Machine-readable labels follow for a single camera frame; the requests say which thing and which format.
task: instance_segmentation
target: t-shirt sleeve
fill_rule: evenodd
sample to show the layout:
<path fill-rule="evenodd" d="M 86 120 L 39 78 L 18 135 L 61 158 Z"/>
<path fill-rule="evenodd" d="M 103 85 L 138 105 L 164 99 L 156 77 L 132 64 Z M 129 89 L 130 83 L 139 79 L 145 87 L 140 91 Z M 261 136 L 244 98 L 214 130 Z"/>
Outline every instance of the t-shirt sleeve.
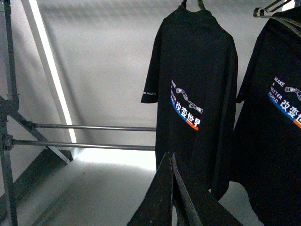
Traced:
<path fill-rule="evenodd" d="M 158 102 L 161 34 L 162 34 L 162 25 L 160 26 L 155 38 L 154 47 L 152 50 L 152 55 L 150 60 L 150 66 L 147 73 L 147 78 L 146 78 L 146 83 L 145 83 L 141 103 L 150 104 L 150 103 Z"/>

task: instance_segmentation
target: vertical metal pole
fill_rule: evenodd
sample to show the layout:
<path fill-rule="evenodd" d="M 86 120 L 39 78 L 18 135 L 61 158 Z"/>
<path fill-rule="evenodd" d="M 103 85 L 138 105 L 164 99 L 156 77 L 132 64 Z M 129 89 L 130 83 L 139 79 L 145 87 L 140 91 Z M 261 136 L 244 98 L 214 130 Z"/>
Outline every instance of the vertical metal pole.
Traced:
<path fill-rule="evenodd" d="M 13 48 L 13 35 L 11 29 L 11 10 L 8 0 L 0 2 L 0 50 L 4 54 L 8 82 L 8 101 L 14 111 L 19 109 L 19 97 L 17 94 L 15 58 Z"/>
<path fill-rule="evenodd" d="M 18 226 L 14 181 L 10 163 L 10 151 L 5 149 L 2 139 L 3 135 L 6 135 L 7 133 L 7 115 L 2 111 L 2 109 L 0 109 L 0 157 L 6 197 L 6 207 L 8 212 L 8 222 L 10 226 Z"/>

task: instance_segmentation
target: clothes hanger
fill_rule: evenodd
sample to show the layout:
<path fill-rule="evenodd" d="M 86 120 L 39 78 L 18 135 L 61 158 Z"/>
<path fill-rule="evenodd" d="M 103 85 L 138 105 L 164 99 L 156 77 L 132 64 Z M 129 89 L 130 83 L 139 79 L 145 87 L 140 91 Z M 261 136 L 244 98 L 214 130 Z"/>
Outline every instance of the clothes hanger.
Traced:
<path fill-rule="evenodd" d="M 285 4 L 289 3 L 290 1 L 292 0 L 287 0 L 285 1 L 284 3 L 280 4 L 279 6 L 275 7 L 272 9 L 272 7 L 274 5 L 276 5 L 277 3 L 281 2 L 282 0 L 277 0 L 273 3 L 271 3 L 270 5 L 268 5 L 267 7 L 265 8 L 256 8 L 254 10 L 254 13 L 253 13 L 253 16 L 254 17 L 260 17 L 260 18 L 267 18 L 267 19 L 274 19 L 274 20 L 277 20 L 278 22 L 282 23 L 284 26 L 288 27 L 290 30 L 292 30 L 296 35 L 298 35 L 300 38 L 301 38 L 301 32 L 298 31 L 294 26 L 298 27 L 298 28 L 301 28 L 301 24 L 294 21 L 294 20 L 291 20 L 291 19 L 288 19 L 288 18 L 285 18 L 285 17 L 280 17 L 280 16 L 266 16 L 264 14 L 264 12 L 275 12 L 277 9 L 283 7 Z"/>
<path fill-rule="evenodd" d="M 277 3 L 281 2 L 281 1 L 282 1 L 282 0 L 277 0 L 277 1 L 273 2 L 273 3 L 271 3 L 270 5 L 268 5 L 268 6 L 265 7 L 265 8 L 256 8 L 256 9 L 254 10 L 253 16 L 254 16 L 254 17 L 261 17 L 261 16 L 264 16 L 264 11 L 266 11 L 267 13 L 269 13 L 269 12 L 275 12 L 277 9 L 283 7 L 284 5 L 286 5 L 287 3 L 289 3 L 289 2 L 292 1 L 292 0 L 287 0 L 287 1 L 285 1 L 284 3 L 280 4 L 279 6 L 275 7 L 274 9 L 272 9 L 272 7 L 273 7 L 274 5 L 276 5 Z"/>
<path fill-rule="evenodd" d="M 186 8 L 186 2 L 187 0 L 184 0 L 182 2 L 182 4 L 184 5 L 184 7 Z M 203 0 L 198 0 L 198 6 L 201 10 L 205 10 L 205 6 L 204 6 L 204 3 L 203 3 Z"/>

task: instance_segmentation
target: metal frame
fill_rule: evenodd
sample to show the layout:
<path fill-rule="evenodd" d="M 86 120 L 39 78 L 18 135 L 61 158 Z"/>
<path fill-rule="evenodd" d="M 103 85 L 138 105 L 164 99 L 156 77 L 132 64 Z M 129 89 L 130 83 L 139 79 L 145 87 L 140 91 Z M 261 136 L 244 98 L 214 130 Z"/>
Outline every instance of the metal frame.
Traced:
<path fill-rule="evenodd" d="M 15 60 L 13 49 L 13 38 L 11 29 L 11 10 L 10 0 L 0 0 L 0 51 L 4 54 L 8 99 L 0 96 L 0 158 L 5 187 L 6 207 L 8 213 L 8 222 L 10 226 L 18 226 L 15 189 L 13 183 L 13 175 L 10 161 L 10 151 L 14 145 L 37 145 L 46 146 L 48 149 L 56 153 L 65 163 L 70 160 L 65 157 L 56 146 L 60 147 L 79 147 L 79 148 L 106 148 L 106 149 L 123 149 L 123 150 L 144 150 L 153 151 L 154 146 L 138 146 L 138 145 L 91 145 L 79 143 L 59 143 L 49 142 L 37 128 L 60 128 L 60 129 L 100 129 L 100 130 L 122 130 L 122 131 L 148 131 L 155 132 L 156 128 L 146 127 L 106 127 L 106 126 L 80 126 L 80 125 L 50 125 L 36 124 L 27 121 L 19 112 L 19 97 L 16 85 Z M 7 131 L 7 118 L 11 116 L 23 128 L 30 132 L 38 141 L 30 140 L 14 140 Z"/>

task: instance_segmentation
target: red stripe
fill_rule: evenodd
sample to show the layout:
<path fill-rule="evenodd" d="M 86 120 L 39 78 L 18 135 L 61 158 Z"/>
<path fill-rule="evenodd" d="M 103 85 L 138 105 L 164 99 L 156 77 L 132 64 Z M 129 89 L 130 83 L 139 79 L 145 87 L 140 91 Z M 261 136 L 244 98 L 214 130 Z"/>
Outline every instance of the red stripe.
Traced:
<path fill-rule="evenodd" d="M 188 123 L 188 125 L 190 125 L 191 127 L 193 127 L 196 131 L 198 131 L 198 127 L 194 126 L 190 121 L 186 120 L 186 122 Z"/>
<path fill-rule="evenodd" d="M 300 124 L 296 119 L 294 120 L 294 123 L 295 123 L 297 126 L 299 126 L 300 129 L 301 129 L 301 124 Z"/>

